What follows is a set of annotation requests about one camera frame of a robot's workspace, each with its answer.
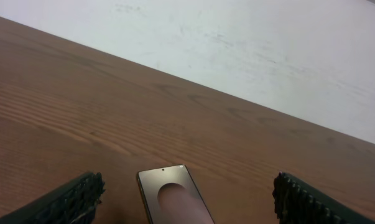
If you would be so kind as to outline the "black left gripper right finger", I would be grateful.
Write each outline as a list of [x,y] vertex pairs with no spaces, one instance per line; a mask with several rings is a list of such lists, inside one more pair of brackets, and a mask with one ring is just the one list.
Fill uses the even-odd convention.
[[274,179],[274,212],[288,224],[375,224],[299,178],[279,172]]

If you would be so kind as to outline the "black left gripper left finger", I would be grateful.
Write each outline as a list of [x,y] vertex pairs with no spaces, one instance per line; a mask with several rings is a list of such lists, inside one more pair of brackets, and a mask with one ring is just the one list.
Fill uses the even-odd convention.
[[0,224],[91,224],[101,203],[101,173],[87,172],[0,217]]

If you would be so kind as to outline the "silver Galaxy smartphone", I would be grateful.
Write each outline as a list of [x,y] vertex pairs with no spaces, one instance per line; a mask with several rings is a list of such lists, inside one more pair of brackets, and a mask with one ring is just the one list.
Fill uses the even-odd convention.
[[186,165],[142,170],[137,183],[150,224],[214,224]]

